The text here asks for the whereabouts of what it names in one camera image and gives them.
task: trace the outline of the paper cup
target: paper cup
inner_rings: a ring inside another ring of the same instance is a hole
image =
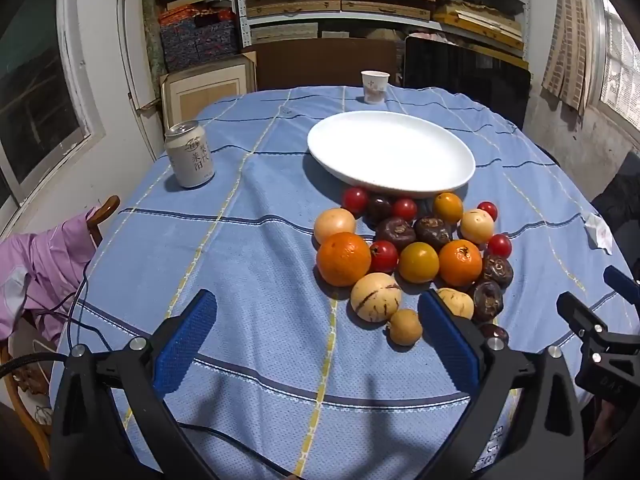
[[[389,84],[389,74],[376,70],[364,70],[362,86],[364,86],[364,102],[375,105],[384,102],[386,86]]]

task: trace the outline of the pink cloth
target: pink cloth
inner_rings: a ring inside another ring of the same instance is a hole
[[[0,340],[14,331],[25,310],[55,307],[75,292],[84,265],[95,254],[84,212],[40,234],[16,234],[0,242]],[[67,312],[73,298],[59,310]],[[39,332],[57,341],[64,325],[55,316],[35,318]]]

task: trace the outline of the small round fruit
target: small round fruit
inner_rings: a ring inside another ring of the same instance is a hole
[[[490,254],[496,254],[503,258],[511,256],[511,240],[507,235],[493,235],[486,243],[486,250]]]
[[[482,273],[480,251],[468,240],[453,240],[440,250],[438,257],[440,277],[449,285],[469,286]]]
[[[460,232],[470,242],[485,244],[494,235],[494,220],[487,211],[472,209],[463,215]]]
[[[509,333],[501,326],[494,325],[493,323],[485,323],[480,325],[478,328],[485,339],[497,337],[505,345],[509,344]]]
[[[482,259],[482,278],[496,282],[501,288],[507,288],[513,281],[513,267],[506,258],[485,252]]]
[[[443,287],[438,289],[438,296],[454,316],[466,317],[467,319],[474,316],[474,300],[468,294],[454,288]]]
[[[405,220],[392,216],[378,224],[376,240],[391,242],[401,253],[407,245],[415,242],[415,231]]]
[[[367,274],[351,290],[351,307],[364,321],[379,323],[389,319],[400,306],[402,290],[391,276]]]
[[[369,272],[393,272],[398,266],[398,250],[386,240],[373,242],[371,251],[371,268]]]
[[[411,346],[422,337],[422,325],[418,313],[410,308],[398,310],[387,324],[391,341],[401,346]]]
[[[478,204],[478,209],[482,209],[482,211],[489,213],[489,216],[494,222],[498,219],[498,208],[493,202],[481,202]]]
[[[367,218],[372,224],[378,225],[391,216],[391,202],[382,195],[374,195],[367,203]]]
[[[474,317],[476,323],[488,323],[504,308],[500,285],[491,280],[481,280],[469,290],[474,299]]]
[[[322,245],[331,235],[336,233],[356,232],[356,219],[346,209],[336,207],[320,213],[314,224],[314,236]]]
[[[440,193],[433,200],[433,212],[448,224],[460,222],[463,211],[462,200],[455,193]]]
[[[439,269],[438,254],[429,244],[414,242],[400,253],[398,272],[409,283],[430,282]]]
[[[427,216],[417,219],[414,224],[415,236],[419,242],[429,244],[439,253],[451,241],[451,234],[439,218]]]
[[[342,196],[342,207],[351,211],[354,216],[364,213],[369,202],[369,195],[361,187],[350,187]]]
[[[329,285],[351,286],[369,271],[371,252],[358,235],[336,233],[318,249],[316,266]]]
[[[394,202],[391,214],[393,216],[399,216],[407,222],[412,222],[418,214],[418,206],[410,198],[400,198]]]

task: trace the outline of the plate rim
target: plate rim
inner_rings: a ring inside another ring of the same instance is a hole
[[[314,153],[314,149],[312,147],[312,143],[313,141],[313,134],[315,130],[319,130],[319,125],[322,124],[324,121],[327,120],[335,120],[336,117],[339,116],[343,116],[343,115],[360,115],[360,114],[385,114],[385,115],[395,115],[395,116],[400,116],[400,117],[409,117],[412,118],[412,120],[419,120],[423,123],[427,123],[431,126],[435,126],[437,129],[443,130],[445,133],[449,134],[450,136],[452,136],[457,142],[460,143],[460,145],[462,145],[464,147],[464,149],[467,151],[467,153],[471,156],[471,162],[472,167],[470,169],[470,174],[466,177],[464,177],[462,179],[462,181],[459,184],[456,184],[455,186],[452,186],[450,188],[448,188],[447,190],[454,190],[454,189],[459,189],[460,187],[464,186],[465,184],[467,184],[471,178],[474,176],[475,172],[476,172],[476,158],[473,154],[473,152],[471,151],[471,149],[462,141],[462,139],[460,139],[459,137],[457,137],[455,134],[453,134],[452,132],[450,132],[449,130],[447,130],[446,128],[444,128],[443,126],[440,126],[439,124],[436,123],[432,123],[431,121],[428,121],[427,119],[423,119],[422,117],[417,117],[417,116],[413,116],[411,114],[400,114],[398,112],[391,112],[389,110],[352,110],[349,112],[340,112],[338,114],[334,114],[328,117],[325,117],[324,119],[322,119],[321,121],[318,121],[316,124],[313,125],[313,127],[309,130],[309,133],[306,136],[306,145],[309,149],[309,153],[312,155],[312,157],[316,160],[316,162],[318,162],[318,164],[320,164],[323,168],[325,168],[325,170],[327,170],[329,173],[331,173],[333,176],[335,176],[336,178],[338,178],[339,180],[342,180],[343,182],[346,182],[347,184],[351,184],[350,182],[348,182],[345,179],[348,179],[352,182],[361,182],[365,187],[370,186],[371,188],[377,188],[377,189],[385,189],[385,190],[389,190],[389,191],[395,191],[395,192],[406,192],[406,193],[413,193],[413,194],[432,194],[432,193],[438,193],[438,192],[444,192],[444,189],[398,189],[398,188],[389,188],[386,186],[383,186],[381,184],[374,184],[371,182],[365,182],[360,178],[357,178],[351,174],[345,173],[343,171],[339,171],[339,170],[335,170],[334,168],[329,169],[329,167],[327,166],[327,164],[325,162],[323,162],[322,160],[320,160],[320,158]]]

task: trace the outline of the table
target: table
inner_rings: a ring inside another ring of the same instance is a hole
[[[411,479],[468,401],[424,340],[393,350],[382,328],[359,327],[344,296],[332,298],[314,276],[314,219],[345,186],[309,155],[306,135],[325,117],[365,109],[432,121],[473,151],[476,174],[458,193],[465,208],[496,203],[497,231],[512,240],[515,278],[498,317],[512,348],[558,345],[575,375],[580,343],[556,313],[566,290],[611,331],[639,331],[633,308],[602,280],[611,264],[629,272],[620,250],[609,256],[588,244],[581,214],[591,205],[513,124],[466,96],[392,87],[372,107],[362,89],[322,87],[212,104],[198,118],[216,176],[183,190],[160,157],[98,248],[77,311],[122,348],[181,312],[200,288],[211,290],[218,320],[167,405],[178,421],[224,431],[307,479]],[[357,232],[371,239],[361,221]],[[416,303],[416,290],[404,294],[402,306]],[[103,348],[91,332],[72,334],[74,343]],[[59,378],[57,368],[52,396]],[[515,400],[478,466],[495,458]],[[116,403],[140,460],[155,465],[120,391]],[[188,435],[220,478],[277,478],[225,442]]]

